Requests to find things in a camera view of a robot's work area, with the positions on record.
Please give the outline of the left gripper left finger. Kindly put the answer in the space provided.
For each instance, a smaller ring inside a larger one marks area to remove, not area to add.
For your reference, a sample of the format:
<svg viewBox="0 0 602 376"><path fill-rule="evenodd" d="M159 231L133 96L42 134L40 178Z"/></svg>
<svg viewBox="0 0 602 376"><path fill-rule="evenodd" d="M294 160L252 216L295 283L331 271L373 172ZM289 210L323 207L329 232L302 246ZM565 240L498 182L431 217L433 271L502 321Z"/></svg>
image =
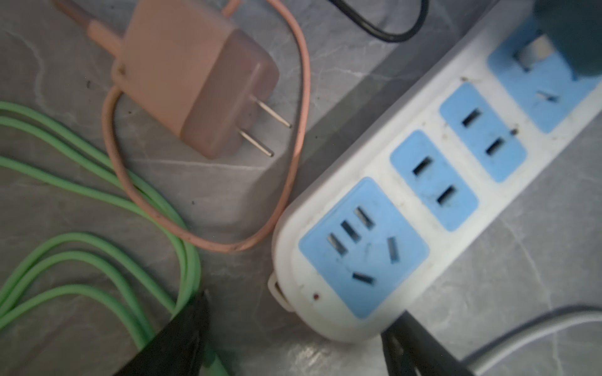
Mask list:
<svg viewBox="0 0 602 376"><path fill-rule="evenodd" d="M199 292L118 375L199 375L211 364L209 303Z"/></svg>

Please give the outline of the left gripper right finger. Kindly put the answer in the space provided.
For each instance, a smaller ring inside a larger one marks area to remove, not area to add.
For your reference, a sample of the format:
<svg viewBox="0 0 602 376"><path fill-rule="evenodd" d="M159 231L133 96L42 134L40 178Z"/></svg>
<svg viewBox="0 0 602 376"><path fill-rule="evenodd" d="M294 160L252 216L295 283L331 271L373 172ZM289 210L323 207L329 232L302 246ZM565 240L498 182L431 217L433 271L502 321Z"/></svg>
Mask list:
<svg viewBox="0 0 602 376"><path fill-rule="evenodd" d="M408 311L381 334L381 339L389 376L473 376Z"/></svg>

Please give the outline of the white blue power strip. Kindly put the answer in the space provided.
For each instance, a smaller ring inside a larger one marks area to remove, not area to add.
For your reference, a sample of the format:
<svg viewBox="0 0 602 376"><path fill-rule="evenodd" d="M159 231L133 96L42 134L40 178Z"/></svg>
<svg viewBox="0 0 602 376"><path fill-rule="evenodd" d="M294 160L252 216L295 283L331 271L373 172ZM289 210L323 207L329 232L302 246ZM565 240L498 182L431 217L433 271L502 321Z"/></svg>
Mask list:
<svg viewBox="0 0 602 376"><path fill-rule="evenodd" d="M541 41L534 6L498 3L287 208L272 296L318 334L376 337L601 111L600 78Z"/></svg>

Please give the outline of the pink charger adapter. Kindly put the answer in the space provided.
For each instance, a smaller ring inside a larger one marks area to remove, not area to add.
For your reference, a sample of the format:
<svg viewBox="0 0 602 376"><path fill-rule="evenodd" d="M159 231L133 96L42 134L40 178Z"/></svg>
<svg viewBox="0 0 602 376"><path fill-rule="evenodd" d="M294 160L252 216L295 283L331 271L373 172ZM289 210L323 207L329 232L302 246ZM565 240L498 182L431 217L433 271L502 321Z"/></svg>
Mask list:
<svg viewBox="0 0 602 376"><path fill-rule="evenodd" d="M112 79L203 157L241 146L279 79L270 54L232 20L196 1L139 1Z"/></svg>

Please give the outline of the teal charger with black cable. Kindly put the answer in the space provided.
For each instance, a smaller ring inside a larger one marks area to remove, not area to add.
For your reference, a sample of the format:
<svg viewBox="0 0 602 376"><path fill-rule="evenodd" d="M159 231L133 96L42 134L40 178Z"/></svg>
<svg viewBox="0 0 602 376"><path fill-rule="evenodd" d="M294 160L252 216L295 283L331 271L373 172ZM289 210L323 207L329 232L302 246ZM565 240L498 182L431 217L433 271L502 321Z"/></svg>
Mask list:
<svg viewBox="0 0 602 376"><path fill-rule="evenodd" d="M558 52L576 76L601 75L600 1L536 1L533 17L538 35L514 53L524 70Z"/></svg>

